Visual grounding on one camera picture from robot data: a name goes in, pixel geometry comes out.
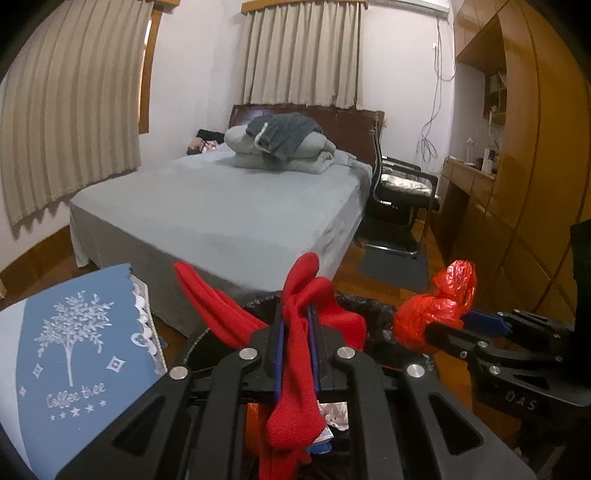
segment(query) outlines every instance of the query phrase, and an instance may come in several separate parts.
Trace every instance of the gray bedsheet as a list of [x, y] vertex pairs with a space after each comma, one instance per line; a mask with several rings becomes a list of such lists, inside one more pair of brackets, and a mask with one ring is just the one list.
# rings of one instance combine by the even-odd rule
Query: gray bedsheet
[[332, 278], [361, 220], [371, 169], [273, 173], [231, 167], [224, 159], [233, 155], [184, 157], [79, 192], [70, 203], [78, 265], [130, 262], [152, 311], [187, 336], [204, 324], [177, 284], [177, 260], [238, 302], [282, 289], [307, 251]]

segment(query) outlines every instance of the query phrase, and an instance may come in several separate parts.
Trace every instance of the tree print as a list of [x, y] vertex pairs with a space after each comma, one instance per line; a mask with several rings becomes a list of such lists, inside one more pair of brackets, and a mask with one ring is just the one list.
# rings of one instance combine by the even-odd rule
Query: tree print
[[54, 305], [57, 315], [51, 317], [51, 321], [43, 320], [43, 331], [35, 338], [39, 342], [39, 358], [50, 343], [58, 343], [66, 351], [68, 368], [68, 380], [70, 386], [74, 386], [72, 378], [72, 351], [77, 342], [88, 340], [97, 346], [96, 353], [102, 350], [103, 342], [99, 329], [110, 327], [111, 322], [107, 317], [108, 311], [114, 302], [100, 303], [100, 298], [94, 294], [88, 303], [84, 294], [85, 290], [78, 292], [76, 297], [66, 297], [66, 304]]

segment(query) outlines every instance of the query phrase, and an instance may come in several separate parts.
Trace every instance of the black mesh chair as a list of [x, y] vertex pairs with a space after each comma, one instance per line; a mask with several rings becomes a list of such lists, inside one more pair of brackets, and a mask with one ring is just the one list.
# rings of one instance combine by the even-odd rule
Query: black mesh chair
[[[395, 255], [416, 257], [429, 228], [432, 211], [439, 211], [437, 177], [421, 168], [382, 155], [378, 129], [372, 130], [375, 164], [371, 191], [355, 243]], [[425, 209], [423, 232], [417, 242], [413, 226], [417, 213]]]

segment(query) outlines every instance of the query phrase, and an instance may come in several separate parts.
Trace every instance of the wooden baseboard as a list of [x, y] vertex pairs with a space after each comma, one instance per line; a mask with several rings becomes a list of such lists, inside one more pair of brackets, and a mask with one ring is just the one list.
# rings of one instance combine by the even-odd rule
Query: wooden baseboard
[[65, 226], [18, 257], [0, 272], [10, 298], [23, 292], [74, 253], [70, 227]]

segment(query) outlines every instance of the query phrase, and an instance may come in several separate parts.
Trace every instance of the metal screw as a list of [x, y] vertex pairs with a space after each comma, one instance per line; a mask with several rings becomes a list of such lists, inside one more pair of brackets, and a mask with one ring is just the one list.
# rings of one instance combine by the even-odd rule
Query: metal screw
[[421, 378], [425, 374], [425, 369], [421, 365], [412, 364], [407, 367], [407, 373], [414, 378]]
[[355, 356], [355, 349], [351, 348], [350, 346], [342, 346], [336, 351], [336, 354], [339, 357], [348, 360], [349, 358], [353, 358]]
[[238, 355], [243, 360], [254, 360], [258, 355], [258, 352], [254, 348], [243, 348], [242, 350], [240, 350]]
[[187, 367], [174, 367], [168, 374], [173, 380], [182, 380], [189, 374], [189, 370]]

